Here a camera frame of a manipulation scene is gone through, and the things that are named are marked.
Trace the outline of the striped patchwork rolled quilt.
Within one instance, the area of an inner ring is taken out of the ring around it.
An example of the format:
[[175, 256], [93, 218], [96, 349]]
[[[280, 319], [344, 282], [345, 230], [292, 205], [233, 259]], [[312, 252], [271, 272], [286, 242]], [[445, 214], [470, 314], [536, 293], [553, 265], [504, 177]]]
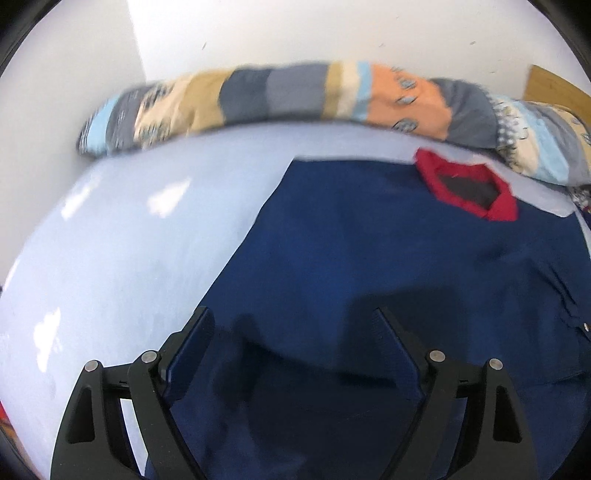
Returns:
[[517, 173], [546, 183], [590, 182], [590, 131], [571, 109], [370, 62], [211, 70], [134, 87], [86, 121], [78, 150], [100, 158], [229, 125], [280, 120], [381, 127], [495, 151]]

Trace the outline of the light blue bed sheet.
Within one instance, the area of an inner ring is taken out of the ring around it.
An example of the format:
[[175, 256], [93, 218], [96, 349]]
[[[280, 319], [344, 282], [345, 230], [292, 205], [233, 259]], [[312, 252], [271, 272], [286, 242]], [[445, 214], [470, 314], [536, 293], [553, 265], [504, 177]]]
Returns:
[[62, 417], [82, 369], [135, 361], [179, 331], [291, 163], [429, 165], [436, 196], [455, 165], [558, 217], [560, 192], [489, 157], [397, 132], [342, 124], [235, 127], [98, 161], [42, 222], [1, 297], [1, 399], [40, 475], [50, 479]]

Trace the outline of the wooden headboard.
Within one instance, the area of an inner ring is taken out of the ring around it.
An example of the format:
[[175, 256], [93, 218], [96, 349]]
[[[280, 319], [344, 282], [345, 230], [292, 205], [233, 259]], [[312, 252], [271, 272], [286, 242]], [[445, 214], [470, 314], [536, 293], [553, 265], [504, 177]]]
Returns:
[[532, 65], [523, 94], [523, 99], [556, 104], [571, 109], [590, 109], [590, 96], [562, 77]]

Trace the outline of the navy work shirt red collar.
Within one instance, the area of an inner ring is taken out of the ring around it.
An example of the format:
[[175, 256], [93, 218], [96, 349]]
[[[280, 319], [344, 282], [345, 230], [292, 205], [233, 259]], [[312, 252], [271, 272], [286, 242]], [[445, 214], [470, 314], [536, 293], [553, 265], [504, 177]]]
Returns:
[[558, 217], [452, 167], [295, 161], [202, 298], [216, 331], [171, 409], [211, 479], [375, 479], [423, 394], [381, 307], [430, 349], [500, 359], [541, 478], [590, 417], [590, 257]]

